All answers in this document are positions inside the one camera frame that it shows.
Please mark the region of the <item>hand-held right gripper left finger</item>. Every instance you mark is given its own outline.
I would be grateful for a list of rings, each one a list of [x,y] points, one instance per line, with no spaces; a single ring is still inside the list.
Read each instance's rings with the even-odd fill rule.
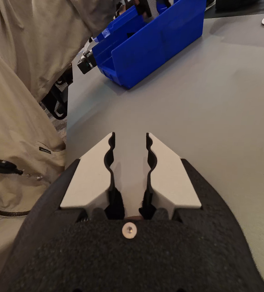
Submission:
[[[112,185],[110,165],[106,155],[113,154],[115,133],[111,132],[80,157],[72,180],[60,204],[61,209],[93,211],[109,205],[108,190]]]

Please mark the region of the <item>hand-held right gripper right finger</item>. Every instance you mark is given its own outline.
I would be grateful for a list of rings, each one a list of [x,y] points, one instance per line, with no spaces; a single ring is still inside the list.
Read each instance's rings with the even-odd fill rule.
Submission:
[[[149,154],[148,201],[168,213],[176,209],[201,209],[202,204],[185,170],[181,157],[152,133],[147,133]]]

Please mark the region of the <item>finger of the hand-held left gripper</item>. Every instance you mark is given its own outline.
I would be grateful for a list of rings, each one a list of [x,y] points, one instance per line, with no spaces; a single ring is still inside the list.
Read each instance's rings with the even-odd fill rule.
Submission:
[[[152,17],[157,17],[169,8],[169,0],[150,0]]]

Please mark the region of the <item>blue plastic bin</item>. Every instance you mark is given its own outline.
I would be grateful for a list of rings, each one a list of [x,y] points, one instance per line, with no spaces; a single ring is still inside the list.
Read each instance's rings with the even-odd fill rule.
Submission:
[[[92,48],[98,69],[131,89],[201,37],[205,9],[206,1],[179,0],[147,23],[131,7],[109,23],[109,35]]]

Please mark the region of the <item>small black green-lens device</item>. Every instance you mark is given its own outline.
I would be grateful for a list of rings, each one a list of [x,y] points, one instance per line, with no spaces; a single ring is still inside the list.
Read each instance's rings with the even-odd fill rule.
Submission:
[[[92,50],[87,50],[83,52],[83,55],[77,63],[77,67],[84,75],[91,71],[93,68],[97,67],[97,62],[95,60]]]

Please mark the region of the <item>person's beige jacket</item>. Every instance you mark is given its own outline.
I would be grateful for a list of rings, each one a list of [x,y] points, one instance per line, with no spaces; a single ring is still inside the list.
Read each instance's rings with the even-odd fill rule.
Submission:
[[[65,143],[17,75],[11,1],[0,1],[0,160],[23,174],[0,173],[0,273],[36,201],[65,166]]]

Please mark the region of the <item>black metal bracket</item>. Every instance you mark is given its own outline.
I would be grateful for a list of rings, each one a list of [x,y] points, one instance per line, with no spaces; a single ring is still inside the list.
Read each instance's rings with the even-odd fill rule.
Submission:
[[[73,83],[73,70],[70,64],[66,71],[56,80],[41,105],[57,120],[67,117],[68,87]]]

